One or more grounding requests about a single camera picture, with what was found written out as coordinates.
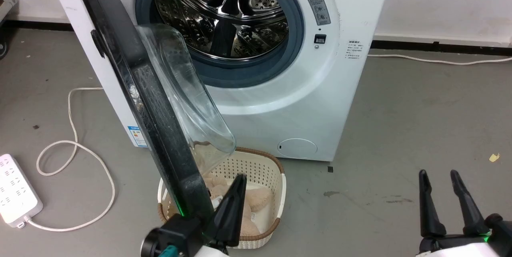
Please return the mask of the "black cart wheel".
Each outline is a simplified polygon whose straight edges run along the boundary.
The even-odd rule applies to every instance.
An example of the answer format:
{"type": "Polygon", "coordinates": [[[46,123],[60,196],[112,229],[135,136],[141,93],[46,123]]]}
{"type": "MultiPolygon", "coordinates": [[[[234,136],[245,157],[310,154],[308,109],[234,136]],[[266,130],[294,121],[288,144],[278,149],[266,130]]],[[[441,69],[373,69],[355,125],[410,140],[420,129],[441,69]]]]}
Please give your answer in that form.
{"type": "Polygon", "coordinates": [[[0,60],[4,59],[8,53],[8,44],[10,40],[10,34],[4,29],[0,29],[0,60]]]}

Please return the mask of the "grey warning sticker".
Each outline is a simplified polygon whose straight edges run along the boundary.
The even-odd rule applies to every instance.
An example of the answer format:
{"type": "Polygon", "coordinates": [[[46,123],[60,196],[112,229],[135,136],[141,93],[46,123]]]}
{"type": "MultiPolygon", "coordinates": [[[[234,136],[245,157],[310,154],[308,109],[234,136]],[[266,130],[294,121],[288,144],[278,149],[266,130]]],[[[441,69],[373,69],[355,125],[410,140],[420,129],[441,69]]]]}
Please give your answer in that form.
{"type": "Polygon", "coordinates": [[[318,26],[331,24],[330,14],[325,0],[307,0],[318,26]]]}

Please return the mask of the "blue energy label sticker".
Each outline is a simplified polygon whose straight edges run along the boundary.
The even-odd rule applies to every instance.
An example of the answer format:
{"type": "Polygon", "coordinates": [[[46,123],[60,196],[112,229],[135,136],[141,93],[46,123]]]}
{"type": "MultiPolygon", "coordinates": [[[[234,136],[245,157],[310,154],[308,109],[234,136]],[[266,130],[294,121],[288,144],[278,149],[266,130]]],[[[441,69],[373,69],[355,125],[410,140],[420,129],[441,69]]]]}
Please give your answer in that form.
{"type": "Polygon", "coordinates": [[[135,147],[147,148],[146,140],[143,137],[142,131],[137,126],[128,126],[128,131],[135,147]]]}

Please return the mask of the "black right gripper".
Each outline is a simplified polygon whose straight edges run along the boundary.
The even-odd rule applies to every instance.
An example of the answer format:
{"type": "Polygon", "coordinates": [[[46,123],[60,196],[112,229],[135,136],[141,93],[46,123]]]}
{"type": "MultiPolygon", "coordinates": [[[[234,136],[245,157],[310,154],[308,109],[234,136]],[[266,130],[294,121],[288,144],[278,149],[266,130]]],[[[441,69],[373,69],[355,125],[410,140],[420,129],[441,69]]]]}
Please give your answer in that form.
{"type": "Polygon", "coordinates": [[[459,172],[451,170],[450,178],[462,211],[463,235],[445,236],[446,228],[437,215],[427,171],[420,170],[420,234],[426,238],[420,242],[416,257],[512,257],[512,221],[499,214],[484,220],[459,172]]]}

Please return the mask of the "beige plush toy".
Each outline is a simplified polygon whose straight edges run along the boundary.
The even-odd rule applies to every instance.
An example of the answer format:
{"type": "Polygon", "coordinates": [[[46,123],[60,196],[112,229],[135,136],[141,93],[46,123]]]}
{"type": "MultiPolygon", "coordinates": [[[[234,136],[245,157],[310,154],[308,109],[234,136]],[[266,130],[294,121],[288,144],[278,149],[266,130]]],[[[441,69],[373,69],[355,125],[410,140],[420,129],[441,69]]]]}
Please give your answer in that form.
{"type": "Polygon", "coordinates": [[[255,222],[251,219],[251,209],[248,206],[244,206],[241,224],[241,237],[252,237],[260,234],[255,222]]]}
{"type": "Polygon", "coordinates": [[[257,189],[249,189],[245,193],[244,211],[256,213],[265,208],[265,206],[269,204],[271,198],[272,193],[269,188],[262,187],[257,189]]]}
{"type": "Polygon", "coordinates": [[[211,199],[215,199],[219,196],[223,197],[229,190],[229,185],[227,184],[225,177],[207,175],[206,177],[203,177],[203,180],[211,199]]]}

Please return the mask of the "white perforated laundry basket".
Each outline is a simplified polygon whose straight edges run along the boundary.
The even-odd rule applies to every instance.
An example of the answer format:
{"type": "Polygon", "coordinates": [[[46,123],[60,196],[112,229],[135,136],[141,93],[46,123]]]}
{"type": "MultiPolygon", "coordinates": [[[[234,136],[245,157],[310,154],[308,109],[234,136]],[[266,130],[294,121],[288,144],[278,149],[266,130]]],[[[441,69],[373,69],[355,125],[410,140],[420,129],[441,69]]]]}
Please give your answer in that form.
{"type": "MultiPolygon", "coordinates": [[[[214,175],[225,177],[230,186],[235,177],[242,173],[247,176],[246,190],[266,187],[271,190],[272,198],[262,210],[251,213],[260,234],[241,237],[238,249],[258,249],[266,245],[282,217],[286,200],[286,176],[280,161],[263,151],[238,147],[231,155],[225,155],[216,148],[200,146],[193,151],[194,158],[203,177],[214,175]]],[[[222,196],[211,199],[216,209],[222,196]]]]}

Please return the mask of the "black washing machine door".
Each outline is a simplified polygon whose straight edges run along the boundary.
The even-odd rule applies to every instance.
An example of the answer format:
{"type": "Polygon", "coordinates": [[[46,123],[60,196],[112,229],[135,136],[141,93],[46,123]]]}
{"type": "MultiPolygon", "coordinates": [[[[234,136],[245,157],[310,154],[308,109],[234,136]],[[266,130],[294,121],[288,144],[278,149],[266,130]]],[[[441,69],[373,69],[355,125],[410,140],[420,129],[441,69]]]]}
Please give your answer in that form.
{"type": "Polygon", "coordinates": [[[84,49],[123,126],[142,131],[178,211],[210,219],[214,208],[193,151],[210,146],[230,155],[236,142],[185,39],[167,24],[135,25],[121,0],[81,1],[82,20],[92,24],[84,49]]]}

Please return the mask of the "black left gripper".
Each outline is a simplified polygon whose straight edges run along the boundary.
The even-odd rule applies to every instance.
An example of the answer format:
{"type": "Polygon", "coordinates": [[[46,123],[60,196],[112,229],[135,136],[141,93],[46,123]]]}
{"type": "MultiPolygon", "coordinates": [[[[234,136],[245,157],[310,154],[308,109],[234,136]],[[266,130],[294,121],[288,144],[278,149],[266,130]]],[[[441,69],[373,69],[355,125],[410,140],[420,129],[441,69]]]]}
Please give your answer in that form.
{"type": "MultiPolygon", "coordinates": [[[[238,174],[212,219],[217,245],[238,246],[244,213],[247,176],[238,174]]],[[[203,235],[210,219],[173,215],[149,231],[141,244],[141,257],[216,257],[203,235]]]]}

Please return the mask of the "white front-load washing machine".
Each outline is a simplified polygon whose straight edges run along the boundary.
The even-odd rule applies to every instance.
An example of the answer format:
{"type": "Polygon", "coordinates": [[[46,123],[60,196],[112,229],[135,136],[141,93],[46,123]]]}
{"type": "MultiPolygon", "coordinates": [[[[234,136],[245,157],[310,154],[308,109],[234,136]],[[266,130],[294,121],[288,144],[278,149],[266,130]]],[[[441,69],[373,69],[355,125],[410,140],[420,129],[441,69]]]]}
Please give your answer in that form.
{"type": "MultiPolygon", "coordinates": [[[[84,4],[59,2],[88,58],[84,4]]],[[[307,0],[121,0],[135,25],[181,33],[238,147],[333,161],[384,0],[325,2],[318,26],[307,0]]]]}

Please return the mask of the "white power strip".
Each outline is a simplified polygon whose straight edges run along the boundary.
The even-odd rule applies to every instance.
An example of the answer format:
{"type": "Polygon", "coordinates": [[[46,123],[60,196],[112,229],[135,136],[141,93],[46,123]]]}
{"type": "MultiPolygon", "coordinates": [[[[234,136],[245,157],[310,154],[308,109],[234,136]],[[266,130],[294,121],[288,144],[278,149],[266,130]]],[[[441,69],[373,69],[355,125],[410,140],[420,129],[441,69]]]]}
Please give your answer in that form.
{"type": "Polygon", "coordinates": [[[10,154],[0,156],[0,216],[11,228],[21,229],[40,213],[43,203],[18,162],[10,154]]]}

